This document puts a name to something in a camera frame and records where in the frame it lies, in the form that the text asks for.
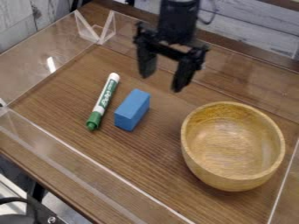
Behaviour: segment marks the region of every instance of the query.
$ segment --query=wooden table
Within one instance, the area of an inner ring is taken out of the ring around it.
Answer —
[[[81,13],[92,24],[100,24],[108,10],[98,3],[90,3]],[[120,54],[104,46],[93,45],[10,108],[189,221],[266,223],[299,136],[297,74],[213,46],[206,58],[206,69],[196,74],[193,83],[178,94],[173,94],[169,90],[173,75],[158,70],[149,79],[142,80],[130,54]],[[89,133],[84,123],[110,72],[120,74],[121,82],[100,129]],[[152,100],[142,121],[129,133],[114,127],[113,111],[133,88],[146,91]],[[212,189],[194,178],[182,161],[182,119],[200,105],[217,101],[244,102],[260,108],[284,134],[285,157],[281,167],[269,181],[248,192],[228,193]],[[34,131],[30,127],[18,129],[18,133],[28,136]],[[100,197],[94,192],[97,183],[102,184],[106,180],[92,165],[80,162],[81,157],[68,153],[60,144],[52,144],[46,137],[32,141],[46,157],[70,167],[74,173],[70,175],[54,169],[41,157],[28,153],[6,136],[0,137],[1,153],[90,221],[132,222],[133,219],[106,206],[104,196]],[[52,153],[52,147],[60,150],[60,154]],[[81,179],[76,178],[82,173],[88,174],[84,183],[94,189],[84,186]],[[110,188],[116,188],[116,197],[124,196],[121,191],[126,189],[122,186]],[[134,207],[140,201],[134,201],[133,196],[132,199],[126,197],[125,202],[132,205],[133,211],[142,213],[140,217],[146,216],[146,211]],[[291,209],[295,206],[292,203],[289,198],[281,201],[280,206]],[[168,221],[160,220],[160,223],[173,223],[170,216]],[[158,223],[153,217],[146,219]],[[297,219],[295,210],[291,215],[280,214],[280,223],[295,223]]]

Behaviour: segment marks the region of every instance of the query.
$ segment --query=blue foam block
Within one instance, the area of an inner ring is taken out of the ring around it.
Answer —
[[[142,118],[145,111],[149,109],[150,95],[134,89],[114,111],[114,125],[122,129],[132,131]]]

